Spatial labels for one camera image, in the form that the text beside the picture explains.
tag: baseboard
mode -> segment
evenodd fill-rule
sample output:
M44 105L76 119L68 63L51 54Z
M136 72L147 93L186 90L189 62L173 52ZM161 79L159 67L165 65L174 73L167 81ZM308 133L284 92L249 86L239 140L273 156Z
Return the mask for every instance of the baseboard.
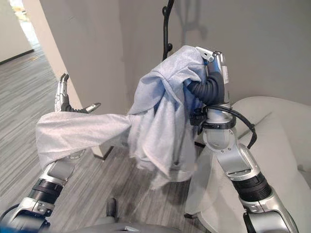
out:
M26 52L23 52L23 53L21 53L21 54L18 54L18 55L14 56L14 57L11 57L11 58L9 58L9 59L6 59L6 60L0 62L0 65L2 65L2 64L4 64L4 63L7 63L7 62L9 62L9 61L12 61L12 60L14 60L14 59L16 59L16 58L19 58L19 57L21 57L21 56L24 56L24 55L26 55L26 54L28 54L28 53L34 52L34 51L35 51L35 50L32 49L32 50L28 50L28 51L26 51Z

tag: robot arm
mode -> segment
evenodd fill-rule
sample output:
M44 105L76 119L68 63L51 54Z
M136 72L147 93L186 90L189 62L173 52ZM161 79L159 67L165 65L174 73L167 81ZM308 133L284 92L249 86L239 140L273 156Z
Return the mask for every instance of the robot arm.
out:
M258 164L249 151L256 141L254 126L241 114L230 109L228 73L225 57L197 47L207 67L207 83L191 82L188 90L206 107L198 109L190 117L192 125L199 126L199 133L207 147L214 151L226 176L239 193L245 209L243 215L248 233L298 233L297 226L275 190L268 184ZM253 137L246 147L238 142L233 130L235 117L242 119Z
M57 85L55 95L56 112L91 113L101 104L95 103L80 110L73 109L67 94L67 81L69 75L63 74ZM65 158L48 164L31 192L25 197L17 209L10 216L7 225L19 230L41 230L50 224L45 219L51 216L54 204L63 187L72 175L75 165L83 156L84 151L79 151Z

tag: white armchair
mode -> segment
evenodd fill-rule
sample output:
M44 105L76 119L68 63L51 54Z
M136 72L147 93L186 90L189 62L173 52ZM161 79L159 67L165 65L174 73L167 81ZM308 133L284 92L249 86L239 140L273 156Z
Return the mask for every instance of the white armchair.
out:
M250 151L300 233L310 232L311 107L272 97L251 97L233 108L256 124L258 140ZM237 120L236 130L239 140L247 145L251 136L248 128ZM190 183L186 213L197 214L212 233L246 233L238 193L207 148L198 166Z

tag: cloth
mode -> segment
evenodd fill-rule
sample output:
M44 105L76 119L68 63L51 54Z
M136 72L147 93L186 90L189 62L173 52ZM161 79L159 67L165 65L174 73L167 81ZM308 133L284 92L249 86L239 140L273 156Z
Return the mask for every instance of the cloth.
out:
M36 126L41 165L110 141L127 144L138 168L155 171L153 187L189 179L196 159L189 115L201 102L184 86L188 79L205 82L206 70L199 52L183 46L140 79L126 116L44 115Z

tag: gray wall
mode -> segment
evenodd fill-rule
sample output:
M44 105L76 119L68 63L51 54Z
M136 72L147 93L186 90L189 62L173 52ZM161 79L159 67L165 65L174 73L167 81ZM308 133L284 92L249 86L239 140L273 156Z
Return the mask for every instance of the gray wall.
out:
M103 0L41 0L47 22L85 107L102 106L97 114L124 114L123 44L118 3Z
M119 0L130 98L161 59L166 2ZM310 12L309 0L176 0L169 41L174 50L188 44L224 52L232 101L264 95L310 105Z
M167 1L41 3L82 104L104 100L99 113L129 108L140 77L161 61ZM176 0L169 41L174 51L224 52L232 101L265 95L310 105L310 12L309 0Z

